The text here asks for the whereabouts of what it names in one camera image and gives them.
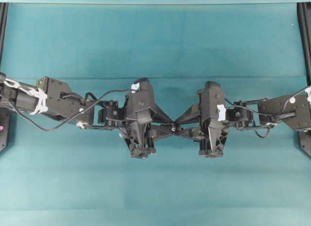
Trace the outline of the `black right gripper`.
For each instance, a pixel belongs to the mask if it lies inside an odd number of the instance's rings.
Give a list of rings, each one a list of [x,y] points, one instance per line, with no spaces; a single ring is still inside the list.
[[[199,156],[205,158],[222,157],[229,129],[223,124],[226,108],[224,104],[216,105],[216,117],[200,109],[199,104],[193,104],[186,112],[178,117],[174,123],[185,125],[199,124],[199,127],[190,127],[176,131],[175,135],[199,142]]]

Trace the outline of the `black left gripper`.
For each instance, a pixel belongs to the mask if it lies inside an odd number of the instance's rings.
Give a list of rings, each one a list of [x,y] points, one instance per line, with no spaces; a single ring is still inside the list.
[[[134,120],[124,119],[119,126],[120,136],[124,139],[132,158],[146,159],[156,152],[154,141],[174,136],[168,129],[173,120],[152,100],[152,109],[134,112]]]

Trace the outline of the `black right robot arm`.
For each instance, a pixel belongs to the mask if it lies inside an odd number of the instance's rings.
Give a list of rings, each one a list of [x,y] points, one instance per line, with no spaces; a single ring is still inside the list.
[[[213,100],[199,98],[175,123],[177,125],[198,123],[187,129],[183,137],[199,142],[199,155],[206,158],[221,157],[229,128],[270,132],[279,123],[287,124],[298,132],[299,146],[311,154],[311,99],[306,94],[285,95],[273,99],[239,101],[225,106],[225,98]]]

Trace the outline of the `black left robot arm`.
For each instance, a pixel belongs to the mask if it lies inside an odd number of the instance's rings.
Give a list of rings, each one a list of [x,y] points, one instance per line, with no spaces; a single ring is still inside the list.
[[[177,125],[156,104],[154,90],[147,78],[136,80],[126,92],[122,107],[117,101],[105,101],[88,92],[74,93],[62,81],[43,77],[36,86],[0,75],[0,107],[20,116],[42,114],[60,125],[73,124],[80,129],[119,130],[131,157],[146,159],[156,153],[154,141],[174,134]]]

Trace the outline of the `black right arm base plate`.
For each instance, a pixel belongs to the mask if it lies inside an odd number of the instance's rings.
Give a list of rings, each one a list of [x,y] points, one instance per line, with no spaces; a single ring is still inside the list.
[[[311,157],[311,131],[294,131],[294,147],[305,156]]]

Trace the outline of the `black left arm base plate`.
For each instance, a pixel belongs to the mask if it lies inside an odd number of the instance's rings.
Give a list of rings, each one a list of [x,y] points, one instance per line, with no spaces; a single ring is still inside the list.
[[[0,151],[4,151],[8,144],[11,114],[7,108],[0,109]]]

